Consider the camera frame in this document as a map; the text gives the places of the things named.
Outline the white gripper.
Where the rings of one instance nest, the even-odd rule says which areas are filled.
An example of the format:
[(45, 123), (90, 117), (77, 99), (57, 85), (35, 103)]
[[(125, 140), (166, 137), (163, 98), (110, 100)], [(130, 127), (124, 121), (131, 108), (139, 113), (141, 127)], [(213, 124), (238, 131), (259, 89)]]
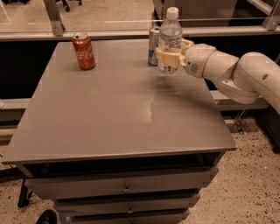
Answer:
[(195, 45), (191, 40), (183, 38), (181, 40), (181, 50), (165, 52), (157, 48), (157, 60), (172, 68), (185, 67), (188, 74), (196, 78), (202, 78), (204, 66), (210, 55), (216, 51), (216, 48), (206, 44)]

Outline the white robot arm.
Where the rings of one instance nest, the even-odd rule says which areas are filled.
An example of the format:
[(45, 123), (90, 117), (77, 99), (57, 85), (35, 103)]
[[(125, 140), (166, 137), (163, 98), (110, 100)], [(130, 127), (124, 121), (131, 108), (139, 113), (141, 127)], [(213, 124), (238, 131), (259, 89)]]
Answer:
[(158, 62), (185, 71), (198, 79), (211, 81), (231, 100), (250, 104), (263, 97), (280, 113), (280, 66), (259, 52), (247, 52), (240, 58), (207, 44), (183, 39), (179, 49), (156, 49)]

